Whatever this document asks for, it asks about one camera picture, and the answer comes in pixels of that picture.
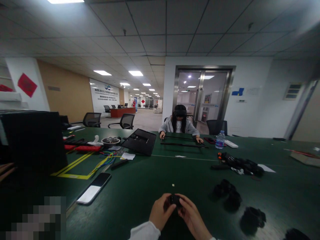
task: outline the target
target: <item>long black hair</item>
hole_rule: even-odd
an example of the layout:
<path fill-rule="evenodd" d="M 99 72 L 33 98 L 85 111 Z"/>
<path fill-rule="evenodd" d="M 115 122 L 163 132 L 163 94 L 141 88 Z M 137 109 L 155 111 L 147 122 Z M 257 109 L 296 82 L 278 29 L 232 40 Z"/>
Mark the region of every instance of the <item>long black hair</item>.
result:
<path fill-rule="evenodd" d="M 187 110 L 186 107 L 184 105 L 176 105 L 174 110 Z M 177 116 L 176 114 L 172 113 L 172 127 L 173 127 L 173 132 L 176 132 L 177 130 Z M 187 115 L 185 115 L 181 121 L 181 129 L 180 131 L 182 133 L 186 133 L 186 126 L 187 126 Z"/>

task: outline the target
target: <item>plastic bottle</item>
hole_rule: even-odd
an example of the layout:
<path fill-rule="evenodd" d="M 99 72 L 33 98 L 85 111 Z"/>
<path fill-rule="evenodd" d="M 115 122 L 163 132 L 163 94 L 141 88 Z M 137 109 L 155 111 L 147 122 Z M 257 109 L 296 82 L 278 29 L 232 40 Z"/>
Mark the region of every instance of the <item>plastic bottle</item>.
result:
<path fill-rule="evenodd" d="M 224 131 L 221 130 L 220 133 L 217 135 L 216 148 L 222 149 L 225 140 L 226 136 L 224 135 Z"/>

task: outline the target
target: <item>doorway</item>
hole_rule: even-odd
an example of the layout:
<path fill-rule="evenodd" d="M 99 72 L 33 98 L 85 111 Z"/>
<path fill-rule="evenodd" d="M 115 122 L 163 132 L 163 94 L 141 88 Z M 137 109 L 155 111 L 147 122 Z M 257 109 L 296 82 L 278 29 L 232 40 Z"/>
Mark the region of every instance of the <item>doorway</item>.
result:
<path fill-rule="evenodd" d="M 235 66 L 226 69 L 177 67 L 177 96 L 173 105 L 182 104 L 186 107 L 189 120 L 200 134 L 209 134 L 207 120 L 224 120 L 234 71 Z"/>

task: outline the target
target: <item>reception desk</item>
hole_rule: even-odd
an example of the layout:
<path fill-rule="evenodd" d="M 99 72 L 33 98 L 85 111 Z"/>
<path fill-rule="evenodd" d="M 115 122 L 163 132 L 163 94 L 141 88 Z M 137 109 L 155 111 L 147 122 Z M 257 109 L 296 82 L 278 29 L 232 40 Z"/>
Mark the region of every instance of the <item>reception desk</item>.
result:
<path fill-rule="evenodd" d="M 130 108 L 112 108 L 110 109 L 111 118 L 120 118 L 124 113 L 136 113 L 136 108 L 130 107 Z"/>

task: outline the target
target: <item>smartphone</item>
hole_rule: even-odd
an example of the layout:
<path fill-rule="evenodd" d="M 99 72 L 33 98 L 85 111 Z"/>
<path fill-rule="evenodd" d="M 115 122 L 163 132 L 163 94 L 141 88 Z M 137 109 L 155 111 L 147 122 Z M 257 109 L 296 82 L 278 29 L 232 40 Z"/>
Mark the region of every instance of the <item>smartphone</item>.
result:
<path fill-rule="evenodd" d="M 93 201 L 96 195 L 100 192 L 103 186 L 109 181 L 111 178 L 110 173 L 100 173 L 95 180 L 87 187 L 84 193 L 78 198 L 77 203 L 81 204 L 89 204 Z"/>

